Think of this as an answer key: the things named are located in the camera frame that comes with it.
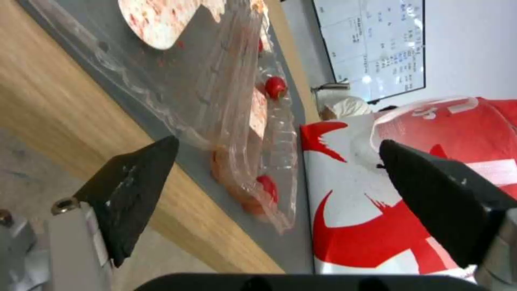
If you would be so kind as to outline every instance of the gray tray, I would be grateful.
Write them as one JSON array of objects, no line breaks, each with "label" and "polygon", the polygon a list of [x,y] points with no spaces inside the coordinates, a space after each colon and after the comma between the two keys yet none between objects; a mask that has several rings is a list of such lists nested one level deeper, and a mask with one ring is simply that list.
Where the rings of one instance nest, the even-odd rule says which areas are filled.
[{"label": "gray tray", "polygon": [[[135,73],[144,67],[148,74],[160,74],[156,70],[156,66],[147,66],[147,63],[154,61],[153,57],[160,51],[153,50],[143,44],[125,23],[122,15],[118,10],[116,1],[104,0],[56,0],[69,14],[78,20],[87,30],[102,31],[110,39],[116,39],[121,44],[126,54],[142,57],[139,68],[135,68]],[[24,9],[82,66],[82,68],[90,74],[90,76],[115,100],[154,140],[161,139],[171,132],[165,125],[158,120],[151,112],[144,108],[128,93],[116,86],[109,78],[101,74],[87,58],[77,53],[73,46],[80,46],[80,43],[70,44],[65,41],[59,33],[34,9],[28,0],[20,0],[20,4]],[[88,5],[101,5],[102,13],[91,15],[84,13],[85,7]],[[189,46],[189,49],[196,47],[203,48],[210,45],[210,25],[214,22],[211,15],[206,9],[199,9],[194,17],[195,21],[189,26],[188,33],[183,33],[180,39],[187,40],[188,43],[195,43],[195,46]],[[287,84],[290,88],[291,98],[293,100],[292,110],[295,116],[295,128],[299,128],[300,124],[305,123],[305,115],[303,105],[299,98],[296,87],[294,86],[292,76],[290,75],[285,58],[278,46],[278,40],[272,29],[270,29],[274,50],[279,58],[281,65],[286,72]],[[174,52],[170,55],[174,58],[177,69],[172,74],[181,74],[183,70],[192,69],[189,66],[189,60],[177,59]],[[149,79],[139,80],[143,83],[149,82]],[[210,155],[211,153],[201,151],[193,146],[182,143],[179,147],[179,154],[176,162],[182,169],[203,189],[203,191],[216,202],[228,216],[230,216],[262,249],[273,258],[280,267],[288,273],[313,273],[314,261],[312,256],[311,244],[311,227],[309,219],[309,208],[307,200],[307,188],[305,184],[305,173],[303,168],[303,154],[300,144],[298,143],[298,193],[297,193],[297,210],[295,227],[288,230],[283,235],[278,235],[275,229],[269,225],[257,221],[254,217],[245,213],[240,204],[231,198],[226,190],[219,185],[210,175]]]}]

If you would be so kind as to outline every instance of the red and white package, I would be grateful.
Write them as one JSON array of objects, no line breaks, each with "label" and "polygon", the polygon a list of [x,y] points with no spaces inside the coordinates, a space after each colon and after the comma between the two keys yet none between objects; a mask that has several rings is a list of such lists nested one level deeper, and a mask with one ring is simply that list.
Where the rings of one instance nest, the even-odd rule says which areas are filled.
[{"label": "red and white package", "polygon": [[378,147],[393,139],[459,160],[517,198],[516,124],[517,100],[463,97],[303,126],[316,272],[473,280],[402,201]]}]

